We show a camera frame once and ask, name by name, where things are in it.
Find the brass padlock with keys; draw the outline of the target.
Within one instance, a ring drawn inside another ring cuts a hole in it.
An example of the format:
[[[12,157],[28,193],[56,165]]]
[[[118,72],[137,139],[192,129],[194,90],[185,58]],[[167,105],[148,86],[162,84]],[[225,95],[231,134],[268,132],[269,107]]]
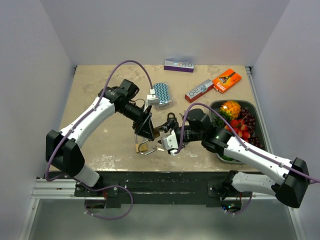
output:
[[[148,151],[148,145],[147,143],[143,143],[145,139],[142,138],[142,142],[138,141],[138,135],[134,135],[134,141],[135,141],[135,150],[137,153],[145,153]]]

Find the large brass padlock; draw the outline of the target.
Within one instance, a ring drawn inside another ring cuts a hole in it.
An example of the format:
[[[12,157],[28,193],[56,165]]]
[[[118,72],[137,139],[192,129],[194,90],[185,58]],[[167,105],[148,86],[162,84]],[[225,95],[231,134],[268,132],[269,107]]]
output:
[[[147,147],[147,149],[148,149],[148,143],[154,141],[159,136],[160,136],[160,132],[155,130],[153,133],[153,139],[145,139],[141,143],[138,144],[138,147],[137,147],[138,153],[143,156],[147,156],[147,155],[154,153],[156,151],[154,148],[150,151],[146,151],[146,150],[144,150],[144,148]]]

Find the black padlock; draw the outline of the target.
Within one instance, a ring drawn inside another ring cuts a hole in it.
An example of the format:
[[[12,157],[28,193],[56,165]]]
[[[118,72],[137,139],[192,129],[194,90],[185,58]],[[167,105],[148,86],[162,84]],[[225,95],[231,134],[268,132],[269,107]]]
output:
[[[167,120],[168,121],[171,121],[171,120],[175,121],[176,120],[176,115],[173,112],[169,112],[167,114]]]

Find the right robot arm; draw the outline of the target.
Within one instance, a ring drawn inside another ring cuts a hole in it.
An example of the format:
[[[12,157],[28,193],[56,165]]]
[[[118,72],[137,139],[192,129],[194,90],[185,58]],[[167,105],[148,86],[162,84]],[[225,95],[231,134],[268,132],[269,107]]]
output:
[[[258,174],[230,171],[215,190],[223,196],[257,192],[276,197],[282,204],[299,208],[310,185],[307,163],[296,158],[273,155],[245,140],[239,140],[230,131],[215,126],[201,109],[192,109],[186,117],[187,126],[179,126],[173,113],[156,129],[167,133],[161,138],[163,148],[170,155],[177,155],[183,144],[200,141],[209,152],[238,160],[259,171]]]

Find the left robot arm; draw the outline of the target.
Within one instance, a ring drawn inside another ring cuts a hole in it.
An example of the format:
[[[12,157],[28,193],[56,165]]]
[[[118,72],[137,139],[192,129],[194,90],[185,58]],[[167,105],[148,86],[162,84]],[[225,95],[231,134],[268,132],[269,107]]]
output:
[[[158,103],[155,90],[150,89],[142,107],[131,102],[139,90],[137,85],[127,79],[120,86],[106,87],[71,124],[60,131],[51,130],[45,139],[47,164],[85,184],[86,191],[92,196],[99,196],[104,190],[104,184],[99,181],[100,175],[85,164],[81,152],[83,144],[96,128],[113,114],[120,113],[133,121],[135,135],[150,141],[159,136],[151,121],[152,105]]]

